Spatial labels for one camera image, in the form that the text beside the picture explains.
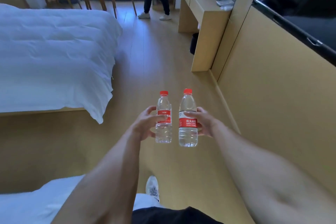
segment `white duvet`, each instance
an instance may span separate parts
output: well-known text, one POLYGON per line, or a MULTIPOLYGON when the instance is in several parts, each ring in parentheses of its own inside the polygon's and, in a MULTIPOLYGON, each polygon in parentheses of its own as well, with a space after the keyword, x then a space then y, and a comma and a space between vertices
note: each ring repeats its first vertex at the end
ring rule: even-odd
POLYGON ((104 11, 0 5, 0 112, 85 108, 101 124, 121 33, 104 11))

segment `red bottle cap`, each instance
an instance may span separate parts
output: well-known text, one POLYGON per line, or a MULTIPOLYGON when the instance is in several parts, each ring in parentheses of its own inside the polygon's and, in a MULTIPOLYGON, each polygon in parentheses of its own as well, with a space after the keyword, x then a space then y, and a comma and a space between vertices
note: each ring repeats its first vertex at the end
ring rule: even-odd
POLYGON ((185 89, 185 90, 183 91, 183 93, 184 93, 184 94, 192 94, 192 93, 193 93, 193 90, 191 90, 191 89, 185 89))

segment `trash can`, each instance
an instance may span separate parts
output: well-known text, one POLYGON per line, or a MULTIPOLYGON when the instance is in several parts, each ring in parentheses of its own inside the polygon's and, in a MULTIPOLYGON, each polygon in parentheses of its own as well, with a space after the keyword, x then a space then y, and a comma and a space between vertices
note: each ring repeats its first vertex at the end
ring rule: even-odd
POLYGON ((198 35, 199 35, 199 33, 195 33, 195 34, 192 35, 191 44, 190 44, 190 53, 192 55, 195 55, 198 35))

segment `red label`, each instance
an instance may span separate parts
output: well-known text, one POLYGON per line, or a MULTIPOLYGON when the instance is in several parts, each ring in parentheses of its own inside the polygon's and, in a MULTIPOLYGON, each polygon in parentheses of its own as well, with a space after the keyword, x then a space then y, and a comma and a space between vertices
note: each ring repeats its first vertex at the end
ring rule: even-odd
POLYGON ((178 116, 180 128, 197 128, 197 119, 185 116, 183 112, 179 112, 178 116))
POLYGON ((158 123, 171 123, 170 110, 158 110, 157 115, 167 115, 166 120, 158 121, 158 123))

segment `hand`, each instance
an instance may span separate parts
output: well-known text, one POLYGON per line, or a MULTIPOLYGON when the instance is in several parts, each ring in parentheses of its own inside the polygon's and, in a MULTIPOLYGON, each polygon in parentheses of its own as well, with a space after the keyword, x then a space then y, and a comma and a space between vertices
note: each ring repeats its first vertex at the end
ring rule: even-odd
POLYGON ((216 123, 216 119, 212 117, 206 110, 202 107, 197 107, 197 112, 184 112, 188 117, 197 119, 197 127, 200 128, 198 131, 199 136, 210 136, 212 135, 212 128, 216 123))
POLYGON ((131 126, 133 131, 138 132, 141 137, 141 141, 147 137, 155 138, 155 133, 150 131, 152 127, 156 125, 158 121, 166 120, 166 115, 151 115, 151 112, 156 110, 156 106, 150 106, 143 111, 131 126))

